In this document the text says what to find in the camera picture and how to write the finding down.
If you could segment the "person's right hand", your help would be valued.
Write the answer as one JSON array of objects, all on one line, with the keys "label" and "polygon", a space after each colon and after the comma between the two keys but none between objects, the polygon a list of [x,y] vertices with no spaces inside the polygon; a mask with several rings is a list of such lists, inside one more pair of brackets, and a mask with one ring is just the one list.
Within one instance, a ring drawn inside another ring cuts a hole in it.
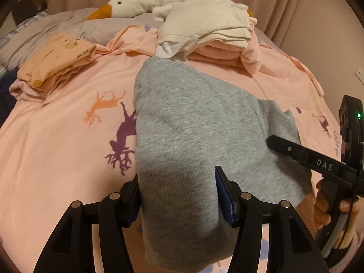
[{"label": "person's right hand", "polygon": [[[328,225],[331,222],[331,216],[328,213],[329,202],[328,199],[324,196],[322,191],[323,180],[320,180],[316,184],[316,188],[318,190],[316,195],[316,202],[314,205],[314,225],[316,229],[323,228],[324,225]],[[334,249],[345,249],[348,248],[352,242],[352,239],[355,234],[356,224],[358,222],[358,218],[361,212],[361,208],[363,206],[363,198],[357,197],[354,200],[353,205],[351,206],[351,201],[348,199],[342,200],[340,203],[340,210],[342,213],[348,213],[350,211],[350,207],[352,207],[350,221],[346,223],[346,227],[343,232],[338,236],[333,248]]]}]

